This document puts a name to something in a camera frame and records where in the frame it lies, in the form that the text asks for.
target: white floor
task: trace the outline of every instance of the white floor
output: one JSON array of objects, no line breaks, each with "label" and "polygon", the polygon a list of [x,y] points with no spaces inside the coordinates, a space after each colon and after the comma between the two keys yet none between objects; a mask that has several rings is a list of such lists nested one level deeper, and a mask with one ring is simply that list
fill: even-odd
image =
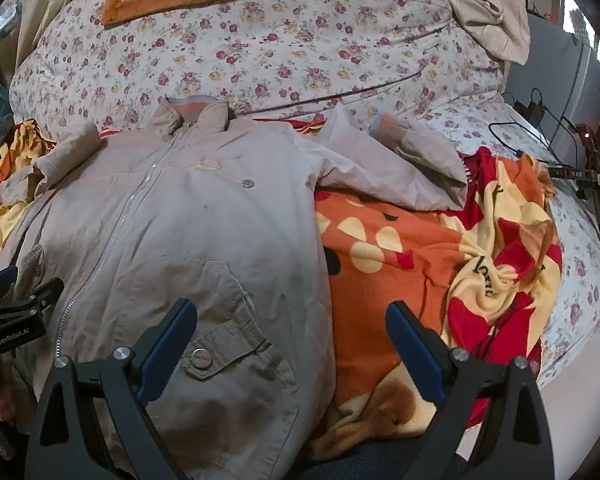
[{"label": "white floor", "polygon": [[[542,390],[554,446],[555,478],[568,480],[600,436],[600,332],[576,360]],[[458,453],[471,454],[477,429]]]}]

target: jacket pocket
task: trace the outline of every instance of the jacket pocket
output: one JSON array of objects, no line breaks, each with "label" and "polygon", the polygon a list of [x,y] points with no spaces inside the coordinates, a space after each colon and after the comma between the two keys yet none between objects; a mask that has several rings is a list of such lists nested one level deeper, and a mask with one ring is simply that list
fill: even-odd
[{"label": "jacket pocket", "polygon": [[[195,256],[132,264],[107,302],[111,348],[135,344],[178,298],[195,303],[198,326],[147,412],[190,478],[268,479],[296,420],[298,385],[227,264]],[[110,444],[115,455],[120,444]]]}]

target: jacket zipper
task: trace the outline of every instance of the jacket zipper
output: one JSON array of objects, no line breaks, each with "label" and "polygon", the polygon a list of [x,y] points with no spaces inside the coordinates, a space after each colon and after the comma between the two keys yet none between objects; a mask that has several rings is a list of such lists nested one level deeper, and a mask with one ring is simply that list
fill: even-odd
[{"label": "jacket zipper", "polygon": [[93,285],[93,282],[95,282],[95,280],[99,276],[102,267],[104,267],[104,264],[107,263],[107,260],[109,259],[111,251],[113,250],[113,246],[115,245],[116,240],[118,239],[118,235],[120,234],[120,231],[122,231],[122,227],[125,224],[126,218],[129,215],[129,210],[131,209],[131,206],[133,205],[136,196],[138,196],[140,191],[142,191],[142,189],[144,189],[146,185],[151,181],[152,177],[154,176],[155,168],[158,166],[158,163],[164,158],[164,156],[167,153],[169,153],[169,150],[173,147],[175,142],[176,139],[173,139],[170,145],[164,150],[164,152],[158,155],[158,157],[156,157],[154,163],[146,172],[144,180],[139,184],[139,186],[131,194],[131,196],[126,199],[126,203],[124,208],[122,209],[122,214],[120,215],[118,224],[116,225],[116,228],[113,231],[113,236],[109,239],[104,249],[104,252],[100,257],[100,260],[98,261],[96,269],[89,277],[87,283],[82,286],[82,288],[74,295],[74,297],[72,297],[71,301],[69,301],[69,303],[66,304],[64,310],[62,311],[62,316],[60,317],[60,324],[58,325],[58,332],[56,333],[56,359],[59,358],[61,355],[62,336],[64,335],[64,332],[66,331],[66,328],[69,324],[69,314],[71,313],[72,308],[78,301],[80,301],[80,298],[83,297],[85,293],[91,288],[91,285]]}]

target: button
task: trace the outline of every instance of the button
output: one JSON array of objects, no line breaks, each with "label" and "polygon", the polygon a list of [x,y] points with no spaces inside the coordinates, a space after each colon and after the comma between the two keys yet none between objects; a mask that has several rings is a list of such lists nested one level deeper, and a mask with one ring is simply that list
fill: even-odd
[{"label": "button", "polygon": [[211,366],[211,363],[214,361],[213,356],[209,350],[205,350],[204,348],[198,348],[194,350],[193,355],[191,356],[191,362],[193,365],[199,370],[206,370]]}]

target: metal snap button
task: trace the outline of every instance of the metal snap button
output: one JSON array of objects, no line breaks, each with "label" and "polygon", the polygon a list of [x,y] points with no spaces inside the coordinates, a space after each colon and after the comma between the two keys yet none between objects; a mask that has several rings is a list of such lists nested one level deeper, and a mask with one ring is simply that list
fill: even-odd
[{"label": "metal snap button", "polygon": [[214,361],[213,356],[209,350],[205,350],[204,348],[198,348],[194,350],[191,355],[191,362],[193,365],[199,370],[206,370],[211,366],[211,363]]}]

